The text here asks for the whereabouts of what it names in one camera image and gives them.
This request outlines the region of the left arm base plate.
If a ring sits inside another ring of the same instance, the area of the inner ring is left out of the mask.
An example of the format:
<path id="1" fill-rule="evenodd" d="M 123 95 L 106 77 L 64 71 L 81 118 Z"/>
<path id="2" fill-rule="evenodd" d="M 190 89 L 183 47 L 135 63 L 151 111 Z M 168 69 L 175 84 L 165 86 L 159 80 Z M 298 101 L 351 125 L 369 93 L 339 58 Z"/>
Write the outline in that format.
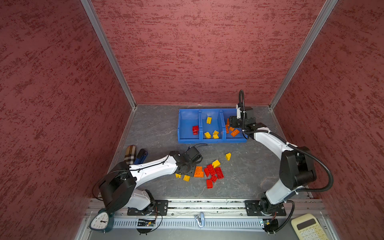
<path id="1" fill-rule="evenodd" d="M 168 200 L 155 200 L 150 203 L 144 210 L 137 210 L 135 208 L 128 208 L 128 216 L 166 216 L 168 212 Z"/>

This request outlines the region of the yellow sloped lego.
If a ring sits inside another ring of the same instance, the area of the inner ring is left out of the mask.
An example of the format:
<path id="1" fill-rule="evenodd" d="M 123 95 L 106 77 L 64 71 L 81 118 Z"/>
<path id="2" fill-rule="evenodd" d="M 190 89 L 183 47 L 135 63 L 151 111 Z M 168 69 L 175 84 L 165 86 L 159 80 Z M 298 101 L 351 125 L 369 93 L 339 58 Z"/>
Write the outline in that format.
<path id="1" fill-rule="evenodd" d="M 231 153 L 226 154 L 226 159 L 227 159 L 228 161 L 231 159 L 231 157 L 232 157 L 232 154 L 231 154 Z"/>

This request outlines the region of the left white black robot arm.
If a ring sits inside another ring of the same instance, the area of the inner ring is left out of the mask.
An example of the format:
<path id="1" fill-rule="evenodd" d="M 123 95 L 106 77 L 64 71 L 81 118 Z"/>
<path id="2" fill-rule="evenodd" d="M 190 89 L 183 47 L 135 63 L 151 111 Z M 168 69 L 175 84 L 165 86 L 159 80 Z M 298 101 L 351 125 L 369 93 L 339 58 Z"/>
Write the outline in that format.
<path id="1" fill-rule="evenodd" d="M 203 160 L 197 147 L 189 147 L 184 153 L 171 151 L 161 159 L 130 165 L 120 162 L 97 183 L 107 213 L 122 208 L 134 209 L 148 215 L 154 211 L 156 201 L 148 190 L 138 187 L 154 179 L 179 174 L 192 177 Z"/>

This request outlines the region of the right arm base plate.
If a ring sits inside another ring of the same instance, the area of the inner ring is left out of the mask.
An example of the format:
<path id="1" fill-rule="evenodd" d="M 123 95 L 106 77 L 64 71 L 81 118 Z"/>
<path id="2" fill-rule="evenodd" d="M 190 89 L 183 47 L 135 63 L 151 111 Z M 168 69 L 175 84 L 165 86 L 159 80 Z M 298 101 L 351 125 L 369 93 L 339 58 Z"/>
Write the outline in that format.
<path id="1" fill-rule="evenodd" d="M 246 200 L 245 209 L 247 216 L 268 217 L 268 216 L 286 216 L 283 203 L 272 205 L 268 200 Z"/>

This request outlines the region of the blue three-compartment bin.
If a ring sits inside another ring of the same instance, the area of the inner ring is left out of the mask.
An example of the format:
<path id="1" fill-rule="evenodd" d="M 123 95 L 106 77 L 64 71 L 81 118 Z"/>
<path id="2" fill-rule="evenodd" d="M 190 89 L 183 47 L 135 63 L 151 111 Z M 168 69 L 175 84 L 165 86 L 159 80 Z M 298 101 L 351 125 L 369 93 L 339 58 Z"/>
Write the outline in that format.
<path id="1" fill-rule="evenodd" d="M 236 116 L 236 109 L 181 109 L 178 121 L 178 143 L 180 144 L 216 144 L 216 143 L 245 143 L 247 140 L 239 133 L 231 136 L 231 131 L 226 134 L 226 123 L 230 116 Z M 207 117 L 212 118 L 211 124 L 207 124 Z M 199 126 L 199 134 L 193 135 L 193 126 Z M 213 132 L 218 131 L 219 138 L 213 138 Z M 206 139 L 204 133 L 211 134 Z"/>

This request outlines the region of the red lego single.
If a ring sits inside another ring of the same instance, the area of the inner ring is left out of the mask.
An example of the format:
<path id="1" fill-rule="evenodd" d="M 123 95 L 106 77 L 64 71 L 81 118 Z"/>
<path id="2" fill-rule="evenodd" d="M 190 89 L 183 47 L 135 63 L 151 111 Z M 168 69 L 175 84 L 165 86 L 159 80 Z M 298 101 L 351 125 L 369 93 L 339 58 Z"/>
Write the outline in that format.
<path id="1" fill-rule="evenodd" d="M 193 126 L 193 135 L 198 135 L 199 134 L 199 126 Z"/>

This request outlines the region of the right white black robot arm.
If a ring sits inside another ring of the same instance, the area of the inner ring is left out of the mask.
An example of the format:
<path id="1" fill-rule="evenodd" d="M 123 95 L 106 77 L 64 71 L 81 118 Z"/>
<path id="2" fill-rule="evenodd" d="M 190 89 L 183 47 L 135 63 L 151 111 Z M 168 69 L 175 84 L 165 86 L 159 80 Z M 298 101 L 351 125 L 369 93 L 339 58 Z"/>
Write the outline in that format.
<path id="1" fill-rule="evenodd" d="M 307 147 L 298 147 L 272 132 L 266 125 L 257 123 L 253 109 L 244 103 L 236 105 L 236 115 L 229 119 L 230 127 L 240 128 L 245 136 L 261 143 L 280 159 L 279 180 L 260 199 L 258 210 L 265 215 L 277 211 L 290 197 L 299 192 L 321 193 L 330 190 L 334 177 L 330 169 L 313 156 Z M 317 179 L 315 162 L 325 170 L 328 183 L 322 188 L 305 186 Z"/>

